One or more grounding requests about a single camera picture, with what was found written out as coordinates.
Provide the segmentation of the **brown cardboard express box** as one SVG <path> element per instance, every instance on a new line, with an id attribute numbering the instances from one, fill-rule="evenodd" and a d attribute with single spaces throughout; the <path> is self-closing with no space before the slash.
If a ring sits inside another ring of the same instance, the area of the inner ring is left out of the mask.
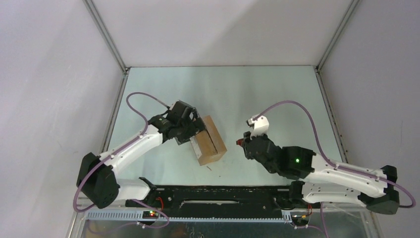
<path id="1" fill-rule="evenodd" d="M 205 116 L 203 120 L 207 131 L 200 132 L 194 136 L 203 154 L 200 159 L 197 159 L 200 166 L 219 161 L 227 152 L 227 148 L 211 116 Z"/>

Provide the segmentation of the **red black utility knife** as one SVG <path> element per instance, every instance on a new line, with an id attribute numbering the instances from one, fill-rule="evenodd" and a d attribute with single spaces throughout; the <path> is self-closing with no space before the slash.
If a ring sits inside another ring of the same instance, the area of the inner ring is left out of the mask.
<path id="1" fill-rule="evenodd" d="M 244 146 L 244 139 L 238 139 L 236 141 L 236 144 L 239 145 L 239 146 L 241 146 L 241 147 L 243 147 Z"/>

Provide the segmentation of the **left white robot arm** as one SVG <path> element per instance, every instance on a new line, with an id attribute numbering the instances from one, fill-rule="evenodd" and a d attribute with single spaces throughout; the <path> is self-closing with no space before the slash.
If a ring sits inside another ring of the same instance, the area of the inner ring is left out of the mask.
<path id="1" fill-rule="evenodd" d="M 157 194 L 147 179 L 122 179 L 119 175 L 145 153 L 166 141 L 174 139 L 182 145 L 206 129 L 196 108 L 177 101 L 165 113 L 147 120 L 141 132 L 118 147 L 99 155 L 92 152 L 86 154 L 76 180 L 74 209 L 82 212 L 76 206 L 79 193 L 83 193 L 99 209 L 108 207 L 114 201 L 129 199 L 136 199 L 147 207 L 152 206 Z"/>

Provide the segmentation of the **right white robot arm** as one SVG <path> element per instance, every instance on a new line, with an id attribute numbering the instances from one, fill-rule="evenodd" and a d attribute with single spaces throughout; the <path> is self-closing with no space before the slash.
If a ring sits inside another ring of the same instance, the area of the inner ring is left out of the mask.
<path id="1" fill-rule="evenodd" d="M 400 206 L 395 190 L 394 166 L 372 170 L 345 163 L 327 163 L 321 154 L 299 146 L 280 147 L 266 134 L 236 141 L 248 160 L 260 163 L 270 174 L 292 180 L 288 201 L 294 207 L 305 203 L 353 203 L 383 215 L 394 215 Z"/>

